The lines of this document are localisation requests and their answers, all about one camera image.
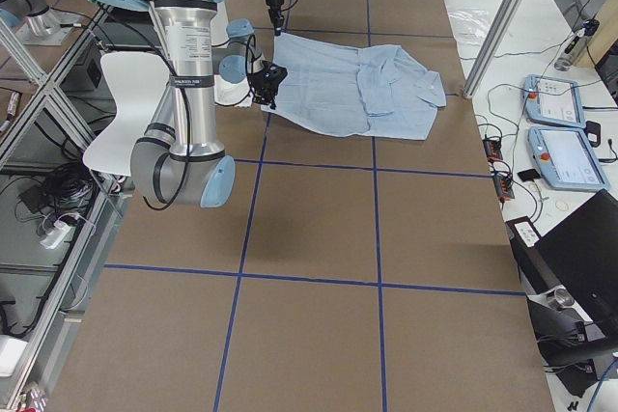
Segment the light blue button-up shirt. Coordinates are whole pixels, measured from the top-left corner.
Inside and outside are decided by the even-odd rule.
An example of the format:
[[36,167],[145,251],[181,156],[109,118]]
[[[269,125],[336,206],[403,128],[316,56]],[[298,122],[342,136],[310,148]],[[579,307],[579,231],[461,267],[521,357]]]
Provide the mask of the light blue button-up shirt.
[[400,45],[358,48],[283,33],[274,63],[288,76],[268,111],[322,135],[425,140],[446,106],[440,75]]

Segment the white plastic chair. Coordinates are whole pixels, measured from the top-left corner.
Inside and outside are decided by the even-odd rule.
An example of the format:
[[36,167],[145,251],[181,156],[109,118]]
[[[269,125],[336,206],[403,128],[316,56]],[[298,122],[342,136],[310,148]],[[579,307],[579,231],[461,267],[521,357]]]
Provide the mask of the white plastic chair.
[[169,95],[169,70],[159,56],[136,51],[108,53],[100,65],[116,116],[85,150],[82,161],[93,171],[128,177],[134,144]]

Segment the clear plastic bag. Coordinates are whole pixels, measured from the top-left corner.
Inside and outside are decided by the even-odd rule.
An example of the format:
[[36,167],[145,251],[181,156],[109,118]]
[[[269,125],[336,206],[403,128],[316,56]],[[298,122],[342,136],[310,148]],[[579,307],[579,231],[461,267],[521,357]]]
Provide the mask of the clear plastic bag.
[[490,13],[482,9],[464,8],[449,10],[448,17],[460,59],[473,61],[491,28]]

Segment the white power strip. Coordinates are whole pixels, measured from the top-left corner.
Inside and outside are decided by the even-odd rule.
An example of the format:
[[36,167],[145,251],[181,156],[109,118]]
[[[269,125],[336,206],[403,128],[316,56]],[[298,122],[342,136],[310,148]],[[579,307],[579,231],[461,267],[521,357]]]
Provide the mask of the white power strip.
[[59,245],[69,242],[75,225],[75,219],[71,216],[57,219],[40,240],[41,247],[46,250],[53,250]]

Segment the far blue teach pendant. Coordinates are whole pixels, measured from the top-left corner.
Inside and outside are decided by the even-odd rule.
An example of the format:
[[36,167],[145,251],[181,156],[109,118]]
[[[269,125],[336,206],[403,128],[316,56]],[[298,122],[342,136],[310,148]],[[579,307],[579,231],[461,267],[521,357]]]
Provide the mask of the far blue teach pendant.
[[524,80],[523,96],[530,121],[581,129],[585,127],[577,82],[529,74]]

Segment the blue teach pendant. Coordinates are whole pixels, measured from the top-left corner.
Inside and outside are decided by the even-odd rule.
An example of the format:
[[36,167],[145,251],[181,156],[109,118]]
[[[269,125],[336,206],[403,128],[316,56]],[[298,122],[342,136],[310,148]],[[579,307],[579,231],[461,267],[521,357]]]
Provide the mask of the blue teach pendant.
[[555,190],[596,192],[610,183],[582,129],[534,125],[528,147],[541,177]]
[[577,82],[529,74],[524,80],[523,96],[530,121],[581,129],[585,127]]

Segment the near blue teach pendant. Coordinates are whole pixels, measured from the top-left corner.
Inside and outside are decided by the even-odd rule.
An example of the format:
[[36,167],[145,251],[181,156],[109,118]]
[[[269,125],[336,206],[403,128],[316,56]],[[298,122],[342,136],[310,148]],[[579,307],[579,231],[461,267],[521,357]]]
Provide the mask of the near blue teach pendant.
[[596,192],[610,183],[582,129],[534,125],[528,147],[541,177],[555,190]]

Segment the black laptop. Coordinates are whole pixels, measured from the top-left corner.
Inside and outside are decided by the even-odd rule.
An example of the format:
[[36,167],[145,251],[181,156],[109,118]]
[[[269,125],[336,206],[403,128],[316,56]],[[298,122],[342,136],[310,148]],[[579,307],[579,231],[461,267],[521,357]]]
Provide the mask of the black laptop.
[[594,320],[617,317],[617,200],[600,190],[544,235],[506,223],[516,263],[536,293],[559,285]]

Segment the aluminium frame post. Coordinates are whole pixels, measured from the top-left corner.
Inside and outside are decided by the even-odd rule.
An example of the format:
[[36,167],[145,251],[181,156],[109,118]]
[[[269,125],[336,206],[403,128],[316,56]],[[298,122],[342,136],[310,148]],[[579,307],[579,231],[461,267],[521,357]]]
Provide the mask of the aluminium frame post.
[[463,97],[473,98],[501,44],[507,29],[516,15],[522,0],[502,0],[489,32],[473,63],[463,87]]

